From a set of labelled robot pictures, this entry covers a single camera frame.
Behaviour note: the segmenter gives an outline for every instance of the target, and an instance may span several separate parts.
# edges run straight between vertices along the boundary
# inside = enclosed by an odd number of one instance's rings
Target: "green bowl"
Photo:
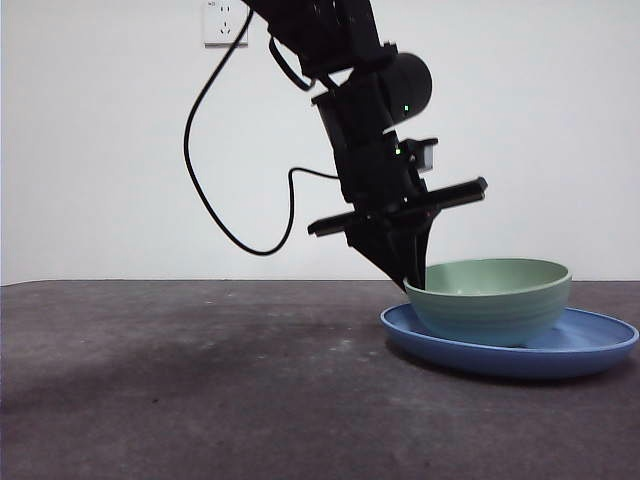
[[[430,266],[425,290],[404,285],[418,318],[435,335],[517,346],[562,315],[571,273],[546,260],[491,258]]]

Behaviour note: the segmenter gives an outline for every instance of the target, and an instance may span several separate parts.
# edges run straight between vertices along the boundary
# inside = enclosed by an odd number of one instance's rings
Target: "robotic arm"
[[[437,139],[400,141],[390,130],[429,103],[429,69],[395,45],[380,45],[369,0],[243,1],[298,56],[302,73],[327,87],[312,102],[353,211],[314,222],[309,234],[344,232],[400,288],[405,278],[424,288],[433,220],[443,209],[482,200],[487,187],[480,177],[428,191],[419,174],[432,168]],[[342,85],[329,77],[346,69],[353,70]]]

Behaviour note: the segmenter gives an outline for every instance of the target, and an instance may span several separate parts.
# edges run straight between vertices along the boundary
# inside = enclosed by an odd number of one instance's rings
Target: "electrical socket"
[[[204,5],[205,47],[231,45],[240,33],[249,15],[249,7],[241,0],[207,0]],[[249,45],[249,32],[245,32],[239,46]]]

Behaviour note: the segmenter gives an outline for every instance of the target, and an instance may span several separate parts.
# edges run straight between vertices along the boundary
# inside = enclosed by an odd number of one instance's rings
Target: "white wall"
[[[2,281],[383,278],[342,236],[336,183],[299,177],[291,242],[272,258],[210,221],[181,154],[184,120],[222,55],[203,0],[3,2]],[[560,260],[578,279],[640,279],[640,2],[374,0],[381,39],[430,66],[432,188],[484,175],[487,199],[445,211],[429,262]],[[310,96],[254,21],[197,117],[193,158],[224,220],[260,248],[286,221],[286,171],[333,170]]]

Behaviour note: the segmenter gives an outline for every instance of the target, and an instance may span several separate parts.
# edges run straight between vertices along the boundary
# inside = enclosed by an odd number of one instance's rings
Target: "blue plate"
[[[570,378],[606,370],[638,341],[638,330],[615,318],[565,309],[556,325],[522,347],[493,347],[433,336],[410,304],[381,314],[389,338],[433,363],[468,372],[514,378]]]

